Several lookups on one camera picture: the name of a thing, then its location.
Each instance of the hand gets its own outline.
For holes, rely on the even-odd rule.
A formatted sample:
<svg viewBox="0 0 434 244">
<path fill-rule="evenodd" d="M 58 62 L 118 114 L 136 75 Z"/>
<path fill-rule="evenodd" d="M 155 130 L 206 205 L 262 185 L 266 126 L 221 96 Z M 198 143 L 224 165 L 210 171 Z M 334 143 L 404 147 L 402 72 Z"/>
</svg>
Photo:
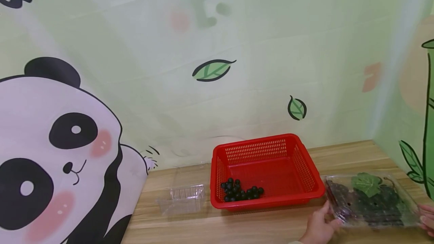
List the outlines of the hand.
<svg viewBox="0 0 434 244">
<path fill-rule="evenodd" d="M 329 212 L 330 202 L 326 201 L 321 209 L 315 211 L 308 219 L 306 233 L 300 238 L 303 244 L 326 244 L 334 232 L 342 226 L 342 221 L 334 219 L 326 223 L 325 215 Z"/>
<path fill-rule="evenodd" d="M 420 212 L 420 221 L 422 221 L 420 227 L 434 238 L 434 207 L 429 205 L 419 205 L 419 207 L 422 210 Z"/>
</svg>

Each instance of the bamboo illustration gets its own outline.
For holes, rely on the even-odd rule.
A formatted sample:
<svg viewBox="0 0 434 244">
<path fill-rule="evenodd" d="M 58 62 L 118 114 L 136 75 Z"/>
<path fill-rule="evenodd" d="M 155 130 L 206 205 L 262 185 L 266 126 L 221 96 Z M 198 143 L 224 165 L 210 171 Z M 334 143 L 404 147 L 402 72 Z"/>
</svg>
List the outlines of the bamboo illustration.
<svg viewBox="0 0 434 244">
<path fill-rule="evenodd" d="M 424 184 L 426 193 L 434 200 L 434 72 L 431 69 L 431 59 L 434 59 L 434 39 L 424 42 L 422 47 L 428 49 L 428 89 L 426 90 L 422 164 L 408 143 L 400 141 L 399 145 L 406 163 L 411 168 L 407 175 L 413 181 Z"/>
</svg>

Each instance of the panda mouth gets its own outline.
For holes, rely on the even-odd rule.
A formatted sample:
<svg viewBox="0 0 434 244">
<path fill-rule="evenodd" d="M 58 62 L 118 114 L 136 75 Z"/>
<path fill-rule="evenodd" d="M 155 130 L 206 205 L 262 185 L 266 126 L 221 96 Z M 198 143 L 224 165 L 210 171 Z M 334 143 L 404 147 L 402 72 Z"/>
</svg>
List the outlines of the panda mouth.
<svg viewBox="0 0 434 244">
<path fill-rule="evenodd" d="M 76 184 L 78 184 L 78 183 L 80 182 L 80 176 L 79 176 L 79 173 L 83 170 L 84 165 L 86 165 L 86 161 L 87 161 L 87 159 L 84 161 L 83 166 L 81 167 L 81 169 L 80 169 L 78 172 L 74 172 L 73 170 L 71 170 L 71 172 L 75 173 L 75 175 L 77 176 L 77 182 L 75 182 L 75 183 L 72 184 L 72 185 L 76 185 Z"/>
</svg>

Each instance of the wooden table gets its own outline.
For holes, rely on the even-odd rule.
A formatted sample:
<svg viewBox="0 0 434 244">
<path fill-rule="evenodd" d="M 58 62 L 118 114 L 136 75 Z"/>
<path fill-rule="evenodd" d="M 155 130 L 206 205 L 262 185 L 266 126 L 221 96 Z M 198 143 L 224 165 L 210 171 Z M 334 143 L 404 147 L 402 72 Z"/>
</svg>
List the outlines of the wooden table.
<svg viewBox="0 0 434 244">
<path fill-rule="evenodd" d="M 430 204 L 425 192 L 412 182 L 372 141 L 354 142 L 309 150 L 321 175 L 382 170 L 391 173 L 417 203 Z M 209 184 L 209 164 L 150 172 L 123 244 L 287 244 L 306 229 L 309 214 L 324 199 L 307 205 L 230 213 L 214 209 L 209 201 L 202 211 L 165 217 L 156 199 L 174 186 Z M 330 243 L 385 244 L 433 243 L 420 229 L 341 230 Z"/>
</svg>

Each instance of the clear plastic box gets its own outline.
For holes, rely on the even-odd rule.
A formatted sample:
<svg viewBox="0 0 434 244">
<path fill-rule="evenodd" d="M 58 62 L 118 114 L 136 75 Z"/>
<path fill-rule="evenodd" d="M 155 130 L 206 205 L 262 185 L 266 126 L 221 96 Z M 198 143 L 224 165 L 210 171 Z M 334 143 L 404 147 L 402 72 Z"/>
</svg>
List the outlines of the clear plastic box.
<svg viewBox="0 0 434 244">
<path fill-rule="evenodd" d="M 362 172 L 324 176 L 335 218 L 345 227 L 415 227 L 419 207 L 391 175 Z"/>
<path fill-rule="evenodd" d="M 163 216 L 200 212 L 205 202 L 203 185 L 183 186 L 167 190 L 165 196 L 157 199 Z"/>
</svg>

